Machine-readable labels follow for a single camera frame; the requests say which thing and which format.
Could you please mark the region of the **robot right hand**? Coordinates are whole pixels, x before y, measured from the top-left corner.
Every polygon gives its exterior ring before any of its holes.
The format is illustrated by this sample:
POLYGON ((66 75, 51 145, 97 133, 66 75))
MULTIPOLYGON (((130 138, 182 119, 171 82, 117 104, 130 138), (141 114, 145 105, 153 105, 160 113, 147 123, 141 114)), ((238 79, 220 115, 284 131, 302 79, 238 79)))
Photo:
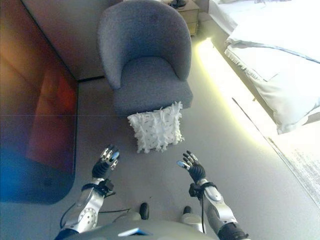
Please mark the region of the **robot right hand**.
POLYGON ((185 169, 195 183, 197 183, 201 179, 204 179, 206 177, 206 172, 198 158, 189 150, 187 150, 186 153, 183 153, 182 155, 183 161, 178 160, 176 162, 177 165, 185 169))

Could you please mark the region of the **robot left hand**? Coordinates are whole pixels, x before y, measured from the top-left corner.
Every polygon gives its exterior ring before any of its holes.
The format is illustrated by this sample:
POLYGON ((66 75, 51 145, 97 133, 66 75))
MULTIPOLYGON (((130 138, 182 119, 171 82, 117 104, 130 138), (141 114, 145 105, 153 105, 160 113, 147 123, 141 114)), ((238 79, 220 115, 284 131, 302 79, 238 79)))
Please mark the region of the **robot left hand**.
POLYGON ((101 153, 98 161, 93 166, 93 178, 109 178, 111 172, 116 168, 119 162, 119 150, 116 145, 109 144, 101 153))

